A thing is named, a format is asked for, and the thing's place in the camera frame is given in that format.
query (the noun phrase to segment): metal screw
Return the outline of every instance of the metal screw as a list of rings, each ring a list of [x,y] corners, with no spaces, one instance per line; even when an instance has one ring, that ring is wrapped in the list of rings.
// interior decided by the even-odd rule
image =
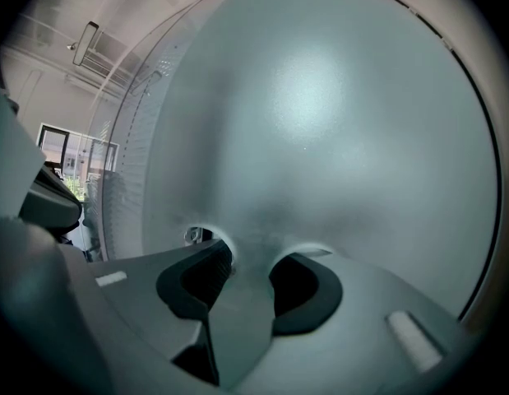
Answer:
[[[185,233],[185,241],[189,244],[195,244],[201,236],[201,228],[190,227]]]

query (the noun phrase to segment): window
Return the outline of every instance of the window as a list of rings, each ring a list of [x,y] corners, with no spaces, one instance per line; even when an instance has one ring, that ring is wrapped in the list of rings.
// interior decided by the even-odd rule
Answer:
[[[81,133],[42,125],[39,147],[77,199],[84,201],[89,180],[102,170],[114,171],[118,145]]]

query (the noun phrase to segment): fisheye lens view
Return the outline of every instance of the fisheye lens view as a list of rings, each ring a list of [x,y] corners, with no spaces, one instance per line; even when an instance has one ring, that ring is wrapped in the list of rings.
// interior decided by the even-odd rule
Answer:
[[[7,385],[502,390],[509,44],[490,7],[3,3],[0,374],[34,376]]]

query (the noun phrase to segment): ceiling light fixture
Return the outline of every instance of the ceiling light fixture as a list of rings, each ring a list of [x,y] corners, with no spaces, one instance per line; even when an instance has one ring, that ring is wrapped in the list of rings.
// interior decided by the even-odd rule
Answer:
[[[90,43],[93,40],[95,32],[99,29],[99,25],[94,22],[88,22],[84,32],[82,33],[81,40],[76,47],[75,57],[73,58],[73,64],[80,66],[82,64],[82,60],[84,60],[84,56],[86,55],[86,50],[90,47]]]

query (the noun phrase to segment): ceiling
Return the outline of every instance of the ceiling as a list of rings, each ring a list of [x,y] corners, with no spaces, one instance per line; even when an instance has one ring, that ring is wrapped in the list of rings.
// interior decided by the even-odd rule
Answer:
[[[99,83],[122,60],[113,81],[125,87],[156,41],[149,39],[149,44],[137,44],[195,1],[32,0],[19,13],[5,45],[79,77],[88,68],[99,77]],[[99,30],[86,55],[87,67],[77,67],[72,63],[74,52],[67,45],[80,40],[89,21],[98,24]]]

